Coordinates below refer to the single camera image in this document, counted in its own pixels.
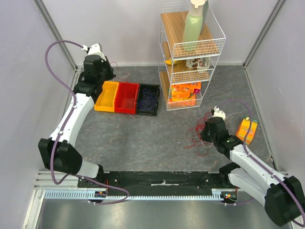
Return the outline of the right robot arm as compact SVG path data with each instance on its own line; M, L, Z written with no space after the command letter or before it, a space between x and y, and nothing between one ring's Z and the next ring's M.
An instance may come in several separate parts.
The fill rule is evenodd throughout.
M294 176L285 176L272 169L242 140L230 135L221 117L212 117L205 122L201 139L213 143L217 151L231 163L220 169L218 182L222 187L237 186L256 199L268 217L282 227L305 216L305 195L301 182Z

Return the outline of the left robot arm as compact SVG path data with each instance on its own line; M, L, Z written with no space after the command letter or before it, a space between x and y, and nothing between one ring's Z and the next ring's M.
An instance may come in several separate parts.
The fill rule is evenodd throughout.
M58 127L49 138L38 143L46 169L70 175L88 177L93 187L101 187L105 177L101 165L83 159L75 149L76 138L85 117L102 94L105 81L115 77L106 56L87 55L84 71L73 89L72 101Z

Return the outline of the yellow plastic bin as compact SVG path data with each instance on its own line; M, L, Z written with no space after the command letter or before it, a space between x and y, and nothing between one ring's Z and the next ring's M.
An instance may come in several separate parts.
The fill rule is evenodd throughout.
M102 93L98 97L94 110L100 112L115 112L115 97L119 87L119 82L106 81L102 86Z

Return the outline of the orange snack box on table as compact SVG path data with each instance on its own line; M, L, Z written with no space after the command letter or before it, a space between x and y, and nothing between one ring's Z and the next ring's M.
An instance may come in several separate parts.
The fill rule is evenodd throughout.
M246 137L246 144L249 145L255 135L256 129L258 126L258 121L256 119L252 119L250 121L250 117L249 116L244 116L239 127L237 128L237 131L235 133L235 135L240 139L240 140L244 140L249 127L250 128L250 132L248 133L247 137Z

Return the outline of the red plastic bin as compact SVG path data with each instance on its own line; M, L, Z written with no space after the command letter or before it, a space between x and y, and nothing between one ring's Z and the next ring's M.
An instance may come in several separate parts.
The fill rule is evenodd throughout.
M114 110L116 113L136 113L139 86L138 83L119 83L114 103Z

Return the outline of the orange box in rack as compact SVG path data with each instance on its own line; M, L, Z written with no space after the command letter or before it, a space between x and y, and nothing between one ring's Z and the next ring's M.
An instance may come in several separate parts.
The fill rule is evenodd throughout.
M171 101L193 98L201 90L201 82L174 84L171 86Z

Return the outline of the black plastic bin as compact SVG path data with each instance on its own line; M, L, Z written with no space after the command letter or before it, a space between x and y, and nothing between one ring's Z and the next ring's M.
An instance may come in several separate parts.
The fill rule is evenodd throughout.
M139 86L136 114L157 116L160 97L160 86L158 84L144 84Z

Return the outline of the yellow snack bag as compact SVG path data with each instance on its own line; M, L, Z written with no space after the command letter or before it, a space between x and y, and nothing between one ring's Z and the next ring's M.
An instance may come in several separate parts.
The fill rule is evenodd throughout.
M169 59L164 61L164 63L167 64L167 65L176 65L176 64L179 64L181 62L182 62L182 60L173 60L172 58L169 58Z

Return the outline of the white chocolate snack pack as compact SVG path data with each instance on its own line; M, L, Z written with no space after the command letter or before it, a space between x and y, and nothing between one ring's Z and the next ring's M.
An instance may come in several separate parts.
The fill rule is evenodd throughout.
M186 66L189 69L197 69L197 70L209 69L210 68L209 57L187 59Z

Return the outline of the green bottle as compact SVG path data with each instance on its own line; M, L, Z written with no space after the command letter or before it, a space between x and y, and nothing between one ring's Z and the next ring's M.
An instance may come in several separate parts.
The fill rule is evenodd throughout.
M192 52L195 49L194 42L199 40L203 30L208 6L207 0L191 0L183 31L183 49L187 52Z

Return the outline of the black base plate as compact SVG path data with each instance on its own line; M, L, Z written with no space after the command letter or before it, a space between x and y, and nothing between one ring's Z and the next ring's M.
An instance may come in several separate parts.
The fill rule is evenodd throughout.
M207 189L235 189L223 174L205 171L109 171L103 175L107 185L127 189L132 186L182 186Z

